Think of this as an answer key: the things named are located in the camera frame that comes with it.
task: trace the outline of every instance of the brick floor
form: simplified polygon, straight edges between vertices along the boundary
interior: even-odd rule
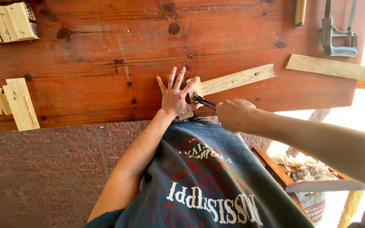
[[[210,117],[218,122],[217,117]],[[0,132],[0,227],[78,228],[149,121]],[[248,146],[271,141],[242,134]]]

